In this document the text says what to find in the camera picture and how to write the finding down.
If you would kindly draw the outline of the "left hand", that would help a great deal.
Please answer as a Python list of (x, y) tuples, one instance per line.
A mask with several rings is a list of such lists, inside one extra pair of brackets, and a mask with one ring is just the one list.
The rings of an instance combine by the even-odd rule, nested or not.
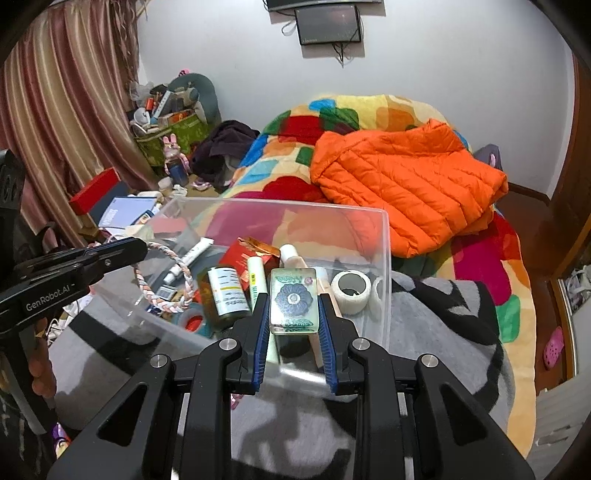
[(29, 372), (33, 377), (33, 392), (45, 399), (50, 399), (56, 393), (56, 378), (48, 354), (47, 326), (48, 322), (45, 318), (35, 324), (36, 344), (29, 357)]

